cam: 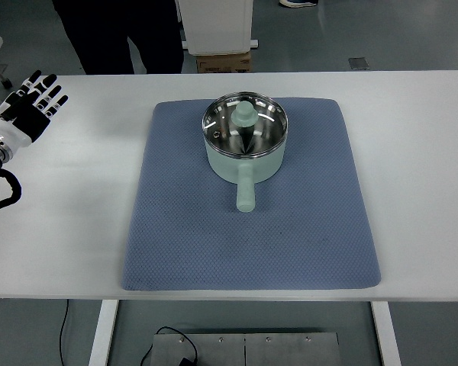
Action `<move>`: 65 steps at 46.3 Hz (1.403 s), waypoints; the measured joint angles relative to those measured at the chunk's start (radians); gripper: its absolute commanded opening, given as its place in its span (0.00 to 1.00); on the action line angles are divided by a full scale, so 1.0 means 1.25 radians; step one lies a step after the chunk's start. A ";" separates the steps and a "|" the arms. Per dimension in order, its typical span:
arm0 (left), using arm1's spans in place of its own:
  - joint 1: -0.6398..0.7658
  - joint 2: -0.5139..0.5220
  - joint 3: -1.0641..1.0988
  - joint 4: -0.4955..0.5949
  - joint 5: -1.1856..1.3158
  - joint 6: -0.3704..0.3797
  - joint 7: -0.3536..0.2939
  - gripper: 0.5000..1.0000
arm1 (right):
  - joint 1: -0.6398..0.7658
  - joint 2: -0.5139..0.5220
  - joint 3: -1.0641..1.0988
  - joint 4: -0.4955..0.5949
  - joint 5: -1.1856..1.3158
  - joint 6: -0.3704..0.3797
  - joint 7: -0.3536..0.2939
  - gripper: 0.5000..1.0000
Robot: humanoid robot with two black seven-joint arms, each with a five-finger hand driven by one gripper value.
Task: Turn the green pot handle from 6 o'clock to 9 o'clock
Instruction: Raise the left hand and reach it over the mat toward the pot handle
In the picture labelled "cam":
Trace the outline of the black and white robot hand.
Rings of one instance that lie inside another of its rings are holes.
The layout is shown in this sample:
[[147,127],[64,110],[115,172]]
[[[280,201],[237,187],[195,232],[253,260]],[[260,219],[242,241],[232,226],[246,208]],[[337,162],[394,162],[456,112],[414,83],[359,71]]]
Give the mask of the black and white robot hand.
[[0,150],[10,159],[34,143],[68,101],[57,75],[37,70],[0,104]]

